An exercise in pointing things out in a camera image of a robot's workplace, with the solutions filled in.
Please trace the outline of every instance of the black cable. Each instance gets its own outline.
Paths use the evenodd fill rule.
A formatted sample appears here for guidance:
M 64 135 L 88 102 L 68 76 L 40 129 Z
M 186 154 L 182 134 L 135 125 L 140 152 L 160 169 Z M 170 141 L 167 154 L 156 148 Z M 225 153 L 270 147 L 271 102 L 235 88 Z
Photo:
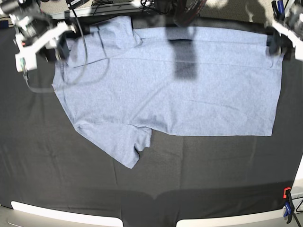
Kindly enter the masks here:
M 287 0 L 287 2 L 286 2 L 285 7 L 284 7 L 284 10 L 286 9 L 286 6 L 288 5 L 288 2 L 289 2 L 289 0 Z
M 97 9 L 100 7 L 100 6 L 104 6 L 104 5 L 107 5 L 107 4 L 113 4 L 114 2 L 113 1 L 110 1 L 110 0 L 93 0 L 92 3 L 91 3 L 91 6 L 96 6 L 96 9 L 93 13 L 93 16 L 95 15 Z
M 299 208 L 300 208 L 300 206 L 302 205 L 302 203 L 303 203 L 303 199 L 301 200 L 301 202 L 299 203 L 299 205 L 297 206 L 297 208 L 295 209 L 295 211 L 297 212 L 297 213 L 302 213 L 303 212 L 303 210 L 298 210 Z
M 72 82 L 72 84 L 76 84 L 76 83 L 80 80 L 80 78 L 83 76 L 84 71 L 86 70 L 87 62 L 88 62 L 88 52 L 87 52 L 86 42 L 85 42 L 84 34 L 83 34 L 83 31 L 82 31 L 82 28 L 81 28 L 79 19 L 78 19 L 78 17 L 77 17 L 77 14 L 75 13 L 75 10 L 74 10 L 74 9 L 72 9 L 72 12 L 74 13 L 74 16 L 75 16 L 75 18 L 76 18 L 76 21 L 77 21 L 77 24 L 78 24 L 78 27 L 79 27 L 79 31 L 80 31 L 80 34 L 81 34 L 81 37 L 82 37 L 82 40 L 83 40 L 84 50 L 85 50 L 85 63 L 84 63 L 84 65 L 83 65 L 82 72 L 81 72 L 80 76 L 78 76 L 78 77 Z
M 161 12 L 160 10 L 157 10 L 154 6 L 154 0 L 140 0 L 140 3 L 142 6 L 139 7 L 139 10 L 141 10 L 142 12 L 146 11 L 146 10 L 152 10 L 152 11 L 155 11 L 157 13 L 159 13 L 160 15 L 167 15 L 170 11 L 170 6 L 168 7 L 168 10 L 167 12 Z
M 80 22 L 79 22 L 79 19 L 77 17 L 77 14 L 75 13 L 75 10 L 72 9 L 72 12 L 74 13 L 74 16 L 76 18 L 76 21 L 77 21 L 77 24 L 78 24 L 78 27 L 79 27 L 79 31 L 80 31 L 80 34 L 81 34 L 81 37 L 82 37 L 82 40 L 83 40 L 83 45 L 84 45 L 84 49 L 85 49 L 85 63 L 83 65 L 83 69 L 82 69 L 82 72 L 80 74 L 79 77 L 77 77 L 75 79 L 75 81 L 73 81 L 70 86 L 76 84 L 79 79 L 83 76 L 84 74 L 84 71 L 86 70 L 86 66 L 87 66 L 87 62 L 88 62 L 88 52 L 87 52 L 87 47 L 86 47 L 86 42 L 85 42 L 85 38 L 84 38 L 84 34 L 83 34 L 83 30 L 81 28 L 81 25 L 80 25 Z M 28 84 L 28 73 L 25 72 L 25 74 L 23 75 L 24 79 L 25 79 L 25 82 L 27 84 L 27 87 L 34 93 L 39 93 L 39 94 L 47 94 L 47 93 L 53 93 L 54 92 L 54 89 L 52 87 L 48 87 L 48 88 L 36 88 L 36 87 L 31 87 L 29 84 Z M 69 86 L 65 86 L 65 87 L 59 87 L 57 90 L 60 90 L 62 88 L 68 88 Z
M 292 213 L 293 213 L 293 216 L 294 216 L 294 219 L 295 219 L 296 223 L 298 224 L 298 227 L 302 227 L 298 218 L 297 218 L 297 216 L 296 216 L 296 214 L 294 212 L 292 212 Z

